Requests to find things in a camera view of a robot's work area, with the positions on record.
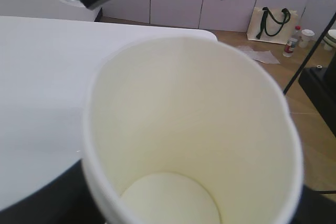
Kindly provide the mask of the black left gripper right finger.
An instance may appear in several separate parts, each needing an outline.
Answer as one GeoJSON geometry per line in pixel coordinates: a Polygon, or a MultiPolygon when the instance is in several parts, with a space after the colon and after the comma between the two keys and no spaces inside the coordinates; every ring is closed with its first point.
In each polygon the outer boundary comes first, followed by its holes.
{"type": "Polygon", "coordinates": [[[326,195],[335,195],[335,190],[313,190],[304,185],[293,222],[336,224],[335,201],[326,195]]]}

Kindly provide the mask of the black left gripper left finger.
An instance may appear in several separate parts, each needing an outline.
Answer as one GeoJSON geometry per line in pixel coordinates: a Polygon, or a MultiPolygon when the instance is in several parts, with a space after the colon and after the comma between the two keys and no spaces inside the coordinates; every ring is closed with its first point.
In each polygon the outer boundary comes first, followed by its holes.
{"type": "Polygon", "coordinates": [[[42,189],[1,210],[1,223],[105,223],[81,161],[42,189]]]}

